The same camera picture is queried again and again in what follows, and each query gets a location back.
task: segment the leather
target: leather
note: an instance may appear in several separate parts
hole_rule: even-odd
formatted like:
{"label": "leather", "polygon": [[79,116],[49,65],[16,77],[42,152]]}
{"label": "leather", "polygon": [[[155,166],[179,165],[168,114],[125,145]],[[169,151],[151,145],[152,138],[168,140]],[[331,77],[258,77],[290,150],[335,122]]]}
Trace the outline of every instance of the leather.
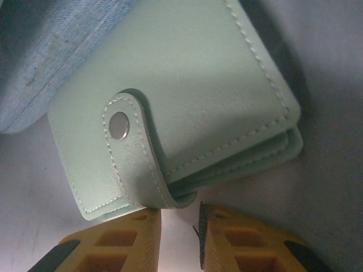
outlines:
{"label": "leather", "polygon": [[[123,99],[102,118],[115,95],[143,108],[142,121]],[[105,128],[116,108],[130,133],[109,141],[111,158]],[[293,158],[299,113],[237,0],[141,0],[57,92],[49,119],[78,206],[93,219],[183,207],[200,186]]]}

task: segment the blue denim fabric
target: blue denim fabric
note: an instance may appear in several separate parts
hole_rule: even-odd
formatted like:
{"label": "blue denim fabric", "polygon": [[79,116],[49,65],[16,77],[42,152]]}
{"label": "blue denim fabric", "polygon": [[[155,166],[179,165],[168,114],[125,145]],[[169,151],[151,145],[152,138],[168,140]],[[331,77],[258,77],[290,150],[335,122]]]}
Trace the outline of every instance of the blue denim fabric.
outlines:
{"label": "blue denim fabric", "polygon": [[18,132],[46,113],[59,86],[135,1],[4,0],[0,132]]}

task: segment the yellow plastic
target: yellow plastic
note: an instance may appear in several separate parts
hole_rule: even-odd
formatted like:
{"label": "yellow plastic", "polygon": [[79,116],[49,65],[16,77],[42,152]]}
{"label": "yellow plastic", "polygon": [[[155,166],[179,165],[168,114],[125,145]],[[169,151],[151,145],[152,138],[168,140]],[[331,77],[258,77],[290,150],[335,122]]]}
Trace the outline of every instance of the yellow plastic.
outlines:
{"label": "yellow plastic", "polygon": [[56,272],[156,272],[160,237],[160,210],[125,215],[64,238],[81,243]]}
{"label": "yellow plastic", "polygon": [[215,205],[207,217],[205,272],[306,272],[284,245],[304,242],[284,231]]}

